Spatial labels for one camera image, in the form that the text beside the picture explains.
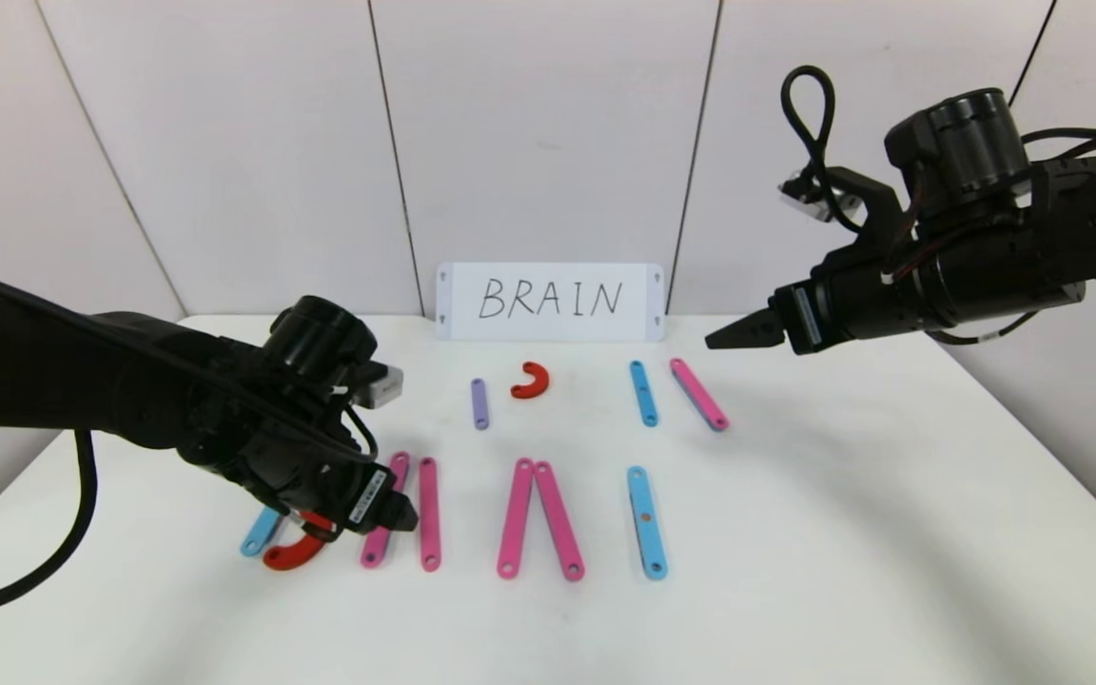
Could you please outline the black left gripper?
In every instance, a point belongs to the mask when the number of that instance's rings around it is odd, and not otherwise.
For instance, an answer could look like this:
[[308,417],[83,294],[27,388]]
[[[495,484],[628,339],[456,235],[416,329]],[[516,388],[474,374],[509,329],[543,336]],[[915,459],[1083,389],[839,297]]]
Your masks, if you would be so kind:
[[308,535],[413,532],[419,515],[410,498],[391,490],[395,476],[378,463],[295,463],[292,511]]

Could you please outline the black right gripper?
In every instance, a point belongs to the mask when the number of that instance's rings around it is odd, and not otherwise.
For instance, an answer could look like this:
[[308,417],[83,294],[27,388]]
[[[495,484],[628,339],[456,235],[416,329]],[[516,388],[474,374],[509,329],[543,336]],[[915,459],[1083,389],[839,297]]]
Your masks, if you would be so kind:
[[787,330],[795,354],[808,355],[852,340],[925,330],[926,272],[914,269],[901,281],[883,284],[878,256],[830,255],[808,279],[775,290],[770,307],[705,335],[705,346],[770,349],[786,342]]

